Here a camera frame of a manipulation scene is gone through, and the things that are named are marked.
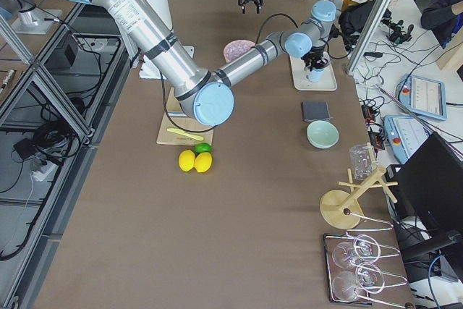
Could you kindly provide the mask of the light blue plastic cup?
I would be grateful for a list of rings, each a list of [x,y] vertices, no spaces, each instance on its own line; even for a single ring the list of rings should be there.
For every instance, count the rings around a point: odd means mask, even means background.
[[[307,78],[310,82],[319,82],[324,73],[324,68],[314,68],[307,74]]]

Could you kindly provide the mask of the wooden cup tree stand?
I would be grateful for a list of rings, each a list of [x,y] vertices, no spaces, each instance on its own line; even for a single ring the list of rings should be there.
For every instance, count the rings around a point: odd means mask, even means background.
[[[391,229],[391,223],[367,217],[363,213],[358,199],[367,190],[381,187],[392,203],[396,203],[397,199],[390,187],[396,186],[398,183],[385,182],[383,180],[383,175],[386,173],[386,168],[378,165],[377,162],[373,172],[364,180],[355,179],[351,167],[347,169],[347,172],[348,181],[339,181],[338,184],[348,187],[350,191],[330,190],[320,199],[320,213],[325,221],[337,229],[346,231],[355,229],[355,227],[363,221],[377,221],[378,223],[386,225],[384,227],[385,230]]]

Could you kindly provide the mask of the cream rabbit serving tray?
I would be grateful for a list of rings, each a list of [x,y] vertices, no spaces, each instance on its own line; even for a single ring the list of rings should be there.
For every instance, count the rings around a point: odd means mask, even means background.
[[[335,91],[337,89],[336,77],[333,66],[330,64],[324,69],[324,73],[319,82],[310,82],[307,74],[310,70],[305,70],[303,60],[290,56],[290,65],[294,87],[301,91]]]

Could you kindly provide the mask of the folded grey cloth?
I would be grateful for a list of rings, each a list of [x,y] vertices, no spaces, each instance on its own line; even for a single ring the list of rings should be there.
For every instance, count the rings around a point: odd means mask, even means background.
[[[301,103],[302,119],[311,123],[318,120],[327,121],[331,119],[331,115],[326,102],[318,101],[303,101]]]

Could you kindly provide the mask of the green bowl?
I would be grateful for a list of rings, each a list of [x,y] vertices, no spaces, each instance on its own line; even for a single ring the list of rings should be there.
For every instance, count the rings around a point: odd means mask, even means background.
[[[330,122],[317,120],[307,126],[309,143],[319,149],[327,149],[339,141],[339,131]]]

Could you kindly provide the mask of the clear glass on stand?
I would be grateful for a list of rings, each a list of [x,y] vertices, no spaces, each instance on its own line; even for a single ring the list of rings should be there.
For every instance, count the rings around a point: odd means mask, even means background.
[[[370,143],[354,145],[349,149],[351,170],[355,179],[366,179],[376,167],[375,151]]]

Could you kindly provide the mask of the blue teach pendant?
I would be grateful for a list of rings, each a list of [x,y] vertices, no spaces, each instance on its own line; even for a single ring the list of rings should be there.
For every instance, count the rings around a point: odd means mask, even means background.
[[[417,75],[404,77],[404,82],[399,84],[399,101],[416,114],[440,121],[447,120],[444,83]]]
[[[400,164],[405,164],[430,134],[416,119],[409,116],[386,115],[383,127]]]

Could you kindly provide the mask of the seated person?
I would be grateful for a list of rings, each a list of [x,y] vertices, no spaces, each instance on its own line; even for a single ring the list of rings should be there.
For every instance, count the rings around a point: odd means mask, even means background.
[[[433,31],[442,48],[447,47],[462,28],[462,0],[430,0],[422,11],[420,24]]]

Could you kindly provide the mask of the wooden cutting board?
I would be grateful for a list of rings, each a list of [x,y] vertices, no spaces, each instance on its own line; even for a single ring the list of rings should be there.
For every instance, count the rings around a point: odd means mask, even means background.
[[[174,97],[173,88],[169,90],[166,108],[169,116],[174,120],[176,125],[172,124],[169,118],[163,114],[156,140],[158,144],[184,146],[194,146],[201,142],[206,142],[209,145],[212,144],[213,130],[209,132],[192,133],[192,130],[206,130],[209,129],[210,126],[205,126],[197,120],[187,117],[183,113],[179,102]]]

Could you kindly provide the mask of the green lime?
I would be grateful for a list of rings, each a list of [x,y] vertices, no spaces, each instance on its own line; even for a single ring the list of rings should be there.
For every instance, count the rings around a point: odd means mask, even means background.
[[[211,153],[212,152],[212,146],[208,143],[198,143],[194,146],[194,152],[196,154],[200,153]]]

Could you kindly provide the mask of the yellow lemon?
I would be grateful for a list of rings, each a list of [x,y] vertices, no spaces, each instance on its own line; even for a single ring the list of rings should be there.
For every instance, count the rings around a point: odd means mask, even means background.
[[[198,173],[207,172],[213,163],[212,154],[209,152],[199,153],[194,161],[194,168]]]
[[[195,167],[196,155],[191,150],[184,150],[179,154],[178,165],[184,172],[189,172]]]

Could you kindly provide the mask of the upper yellow lemon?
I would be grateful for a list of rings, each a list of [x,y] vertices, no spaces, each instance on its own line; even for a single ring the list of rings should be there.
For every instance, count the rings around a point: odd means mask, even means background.
[[[179,154],[178,165],[184,172],[189,172],[195,167],[196,155],[191,150],[184,150]]]

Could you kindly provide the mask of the black computer monitor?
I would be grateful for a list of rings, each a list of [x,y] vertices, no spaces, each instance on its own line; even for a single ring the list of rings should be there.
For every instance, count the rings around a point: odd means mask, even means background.
[[[398,171],[400,201],[428,231],[399,232],[399,245],[408,259],[441,251],[448,262],[462,268],[462,161],[437,133],[413,153]]]

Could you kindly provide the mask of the black glass rack tray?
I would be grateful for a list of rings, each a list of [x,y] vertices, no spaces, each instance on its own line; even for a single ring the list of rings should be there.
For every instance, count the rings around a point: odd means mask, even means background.
[[[323,235],[323,247],[324,247],[324,252],[325,252],[325,260],[326,260],[326,274],[327,274],[327,279],[328,279],[328,298],[330,302],[336,303],[336,304],[342,304],[342,305],[351,305],[355,307],[364,307],[367,308],[372,305],[372,303],[367,304],[366,302],[360,303],[360,304],[348,304],[344,302],[339,302],[334,299],[334,296],[331,294],[331,280],[335,277],[335,275],[338,275],[341,271],[353,271],[353,270],[346,270],[342,269],[334,264],[334,262],[331,259],[331,253],[334,249],[334,247],[341,242],[341,239],[343,237],[348,237],[348,236],[353,236],[353,235],[337,235],[337,234],[324,234]]]

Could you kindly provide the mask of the aluminium frame post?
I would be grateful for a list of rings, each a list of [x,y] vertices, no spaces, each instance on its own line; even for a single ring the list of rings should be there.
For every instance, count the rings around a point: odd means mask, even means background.
[[[389,3],[391,0],[375,0],[372,10],[367,18],[364,28],[360,33],[359,40],[355,46],[346,67],[347,74],[349,76],[354,75],[354,71],[357,68],[357,65],[360,63],[363,54],[366,52],[368,44],[375,33],[375,30],[381,21],[381,18],[384,15]]]

